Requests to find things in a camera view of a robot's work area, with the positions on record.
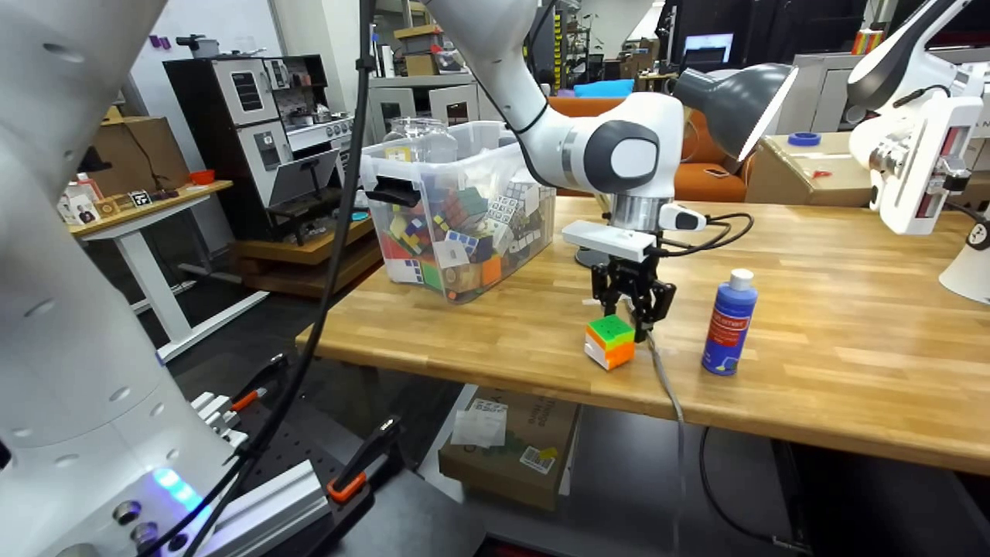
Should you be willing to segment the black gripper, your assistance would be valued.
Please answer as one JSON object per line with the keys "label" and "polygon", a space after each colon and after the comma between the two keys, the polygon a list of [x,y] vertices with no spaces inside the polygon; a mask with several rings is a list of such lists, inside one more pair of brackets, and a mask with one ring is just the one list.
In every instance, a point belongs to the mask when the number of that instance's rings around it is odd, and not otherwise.
{"label": "black gripper", "polygon": [[615,317],[622,297],[633,299],[636,341],[647,341],[658,321],[655,309],[669,309],[675,299],[675,285],[655,277],[655,262],[628,260],[592,260],[592,295],[596,297],[603,317]]}

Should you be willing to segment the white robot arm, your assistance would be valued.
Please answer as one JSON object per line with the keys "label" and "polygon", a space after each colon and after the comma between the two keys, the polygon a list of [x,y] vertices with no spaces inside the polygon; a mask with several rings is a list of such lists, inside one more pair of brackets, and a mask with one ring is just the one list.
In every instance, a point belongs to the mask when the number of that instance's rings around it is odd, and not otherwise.
{"label": "white robot arm", "polygon": [[543,187],[612,200],[603,222],[577,221],[562,237],[592,269],[603,311],[612,317],[628,297],[636,337],[647,341],[675,297],[655,266],[658,235],[675,226],[683,105],[667,93],[633,93],[596,113],[565,111],[523,59],[540,0],[423,4],[518,135],[530,172]]}

